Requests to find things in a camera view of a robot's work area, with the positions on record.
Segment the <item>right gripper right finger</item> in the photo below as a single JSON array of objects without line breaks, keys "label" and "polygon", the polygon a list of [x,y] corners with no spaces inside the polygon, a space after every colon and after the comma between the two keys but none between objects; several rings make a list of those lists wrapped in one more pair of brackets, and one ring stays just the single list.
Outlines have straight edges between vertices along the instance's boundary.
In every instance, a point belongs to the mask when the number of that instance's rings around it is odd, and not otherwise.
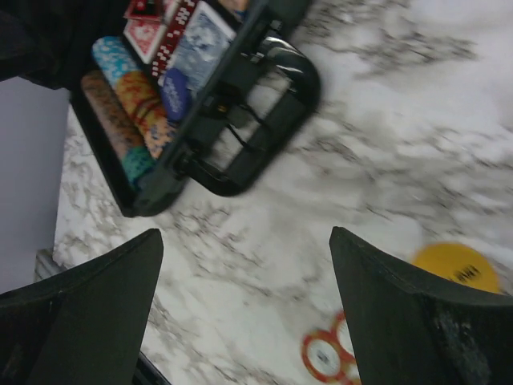
[{"label": "right gripper right finger", "polygon": [[348,229],[329,247],[364,384],[510,384],[512,298],[459,285]]}]

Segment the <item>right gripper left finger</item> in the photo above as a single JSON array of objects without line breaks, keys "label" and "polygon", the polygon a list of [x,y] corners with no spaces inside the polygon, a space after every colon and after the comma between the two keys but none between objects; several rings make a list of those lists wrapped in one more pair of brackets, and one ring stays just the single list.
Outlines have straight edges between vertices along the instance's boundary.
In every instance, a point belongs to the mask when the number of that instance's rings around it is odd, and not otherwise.
[{"label": "right gripper left finger", "polygon": [[161,384],[141,345],[164,245],[149,229],[1,296],[3,384]]}]

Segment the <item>yellow dealer button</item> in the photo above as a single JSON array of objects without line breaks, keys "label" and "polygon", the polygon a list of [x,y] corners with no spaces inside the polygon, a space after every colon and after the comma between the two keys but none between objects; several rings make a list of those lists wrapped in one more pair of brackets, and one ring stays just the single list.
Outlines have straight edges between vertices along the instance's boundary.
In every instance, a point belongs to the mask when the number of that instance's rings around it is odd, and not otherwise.
[{"label": "yellow dealer button", "polygon": [[501,294],[497,273],[491,263],[469,246],[441,242],[425,246],[412,264],[431,274],[471,288]]}]

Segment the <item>black poker chip case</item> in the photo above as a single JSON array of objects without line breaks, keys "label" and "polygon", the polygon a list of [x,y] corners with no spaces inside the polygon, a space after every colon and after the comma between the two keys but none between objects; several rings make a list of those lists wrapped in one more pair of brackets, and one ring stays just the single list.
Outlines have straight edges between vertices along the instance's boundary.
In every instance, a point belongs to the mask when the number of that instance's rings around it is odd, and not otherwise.
[{"label": "black poker chip case", "polygon": [[[118,35],[98,38],[93,67],[71,93],[83,128],[121,213],[153,217],[181,194],[187,180],[234,197],[245,192],[317,108],[321,80],[313,63],[290,44],[307,1],[252,1],[236,36],[187,115],[171,122],[153,61],[144,63]],[[247,98],[266,72],[289,82],[264,116]],[[208,162],[224,130],[237,130],[236,113],[254,116],[252,136],[226,168]]]}]

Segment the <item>blue dealer button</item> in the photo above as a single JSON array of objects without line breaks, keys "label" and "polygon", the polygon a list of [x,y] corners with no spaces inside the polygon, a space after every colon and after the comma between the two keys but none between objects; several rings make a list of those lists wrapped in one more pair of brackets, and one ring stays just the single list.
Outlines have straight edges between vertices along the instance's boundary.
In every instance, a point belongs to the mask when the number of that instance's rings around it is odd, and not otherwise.
[{"label": "blue dealer button", "polygon": [[167,70],[160,79],[160,94],[168,119],[171,122],[181,121],[192,104],[188,77],[179,69]]}]

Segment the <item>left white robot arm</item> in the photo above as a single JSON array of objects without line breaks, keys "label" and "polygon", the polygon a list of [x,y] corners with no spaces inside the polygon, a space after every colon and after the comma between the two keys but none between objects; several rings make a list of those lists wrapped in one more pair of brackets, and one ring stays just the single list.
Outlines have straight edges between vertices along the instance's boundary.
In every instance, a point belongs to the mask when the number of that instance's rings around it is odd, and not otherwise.
[{"label": "left white robot arm", "polygon": [[1,80],[73,91],[93,67],[93,43],[123,32],[125,0],[2,1]]}]

